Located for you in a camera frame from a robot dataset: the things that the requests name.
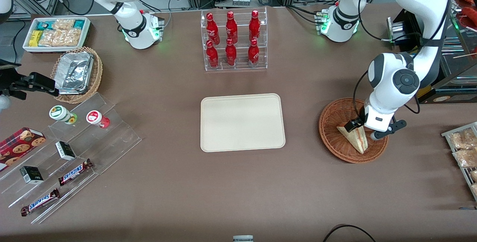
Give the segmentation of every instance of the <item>jar lid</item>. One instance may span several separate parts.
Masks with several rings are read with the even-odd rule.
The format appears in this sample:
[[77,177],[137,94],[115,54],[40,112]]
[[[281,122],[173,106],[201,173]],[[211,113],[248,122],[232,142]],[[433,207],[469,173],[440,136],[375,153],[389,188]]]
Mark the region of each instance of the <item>jar lid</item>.
[[55,120],[60,120],[65,118],[66,113],[68,113],[68,110],[61,106],[61,105],[56,105],[53,108],[51,108],[49,114],[50,118],[55,119]]
[[91,123],[92,125],[95,125],[99,122],[101,122],[102,119],[102,114],[99,111],[90,111],[88,115],[86,116],[86,120],[88,123]]

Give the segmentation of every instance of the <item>cookie box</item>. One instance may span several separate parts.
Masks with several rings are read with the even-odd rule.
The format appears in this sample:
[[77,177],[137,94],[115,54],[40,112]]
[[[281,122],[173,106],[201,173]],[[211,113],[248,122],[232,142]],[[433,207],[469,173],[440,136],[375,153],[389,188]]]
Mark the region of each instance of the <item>cookie box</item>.
[[30,128],[22,128],[0,142],[0,171],[31,152],[46,141],[43,133]]

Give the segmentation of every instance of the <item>small black box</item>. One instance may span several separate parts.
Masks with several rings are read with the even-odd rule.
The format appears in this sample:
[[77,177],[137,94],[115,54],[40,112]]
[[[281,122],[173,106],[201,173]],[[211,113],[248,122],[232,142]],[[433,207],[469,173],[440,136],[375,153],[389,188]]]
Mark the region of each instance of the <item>small black box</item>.
[[59,141],[55,145],[56,145],[56,150],[58,151],[62,159],[65,159],[68,161],[75,160],[76,155],[68,143],[64,141]]
[[37,167],[24,166],[20,169],[23,179],[29,184],[40,184],[43,182],[40,171]]

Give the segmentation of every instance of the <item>brown wicker basket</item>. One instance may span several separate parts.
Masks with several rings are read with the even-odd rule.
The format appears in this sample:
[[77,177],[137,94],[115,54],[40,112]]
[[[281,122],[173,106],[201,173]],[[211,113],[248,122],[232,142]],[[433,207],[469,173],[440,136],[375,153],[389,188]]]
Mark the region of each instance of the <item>brown wicker basket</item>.
[[[364,101],[356,99],[358,111],[364,105]],[[338,158],[350,163],[368,163],[376,160],[385,151],[388,144],[388,136],[378,141],[370,138],[373,130],[365,128],[368,138],[368,149],[360,154],[351,143],[339,132],[336,126],[347,123],[356,118],[353,107],[353,98],[337,99],[328,104],[322,114],[318,128],[320,136],[326,147]]]
[[[67,53],[79,53],[79,52],[88,52],[94,55],[94,62],[93,62],[93,69],[91,71],[91,78],[89,82],[89,89],[85,94],[82,95],[59,95],[55,97],[56,100],[67,102],[70,104],[77,104],[81,103],[97,92],[99,88],[99,84],[101,83],[101,75],[102,75],[102,62],[101,58],[99,58],[98,54],[89,47],[82,47],[75,50],[68,51]],[[51,72],[51,79],[55,77],[56,68],[58,67],[58,63],[60,62],[60,58],[56,61],[55,66],[53,67],[53,71]]]

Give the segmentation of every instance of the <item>brown table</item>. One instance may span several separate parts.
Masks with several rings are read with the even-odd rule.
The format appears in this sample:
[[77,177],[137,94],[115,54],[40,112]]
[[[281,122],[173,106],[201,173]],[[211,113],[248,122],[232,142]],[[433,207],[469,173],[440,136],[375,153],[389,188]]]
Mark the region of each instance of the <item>brown table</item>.
[[[104,64],[99,91],[143,141],[40,225],[20,223],[0,196],[0,241],[227,242],[250,234],[256,242],[316,242],[340,223],[380,242],[477,241],[477,211],[458,210],[475,203],[440,136],[476,121],[475,104],[423,106],[418,116],[400,109],[408,126],[380,158],[343,162],[322,143],[317,118],[330,101],[350,97],[369,62],[390,48],[363,30],[334,43],[288,9],[268,11],[269,68],[244,73],[205,73],[200,12],[174,13],[164,41],[146,50],[124,41],[113,16],[91,16],[89,46]],[[363,19],[385,36],[385,18],[399,11],[370,4]],[[26,52],[19,71],[49,74],[57,58]],[[358,97],[370,91],[364,82]],[[201,151],[203,98],[262,93],[281,97],[283,148]],[[13,100],[0,116],[0,138],[45,128],[55,104],[38,92]],[[368,239],[341,229],[328,241]]]

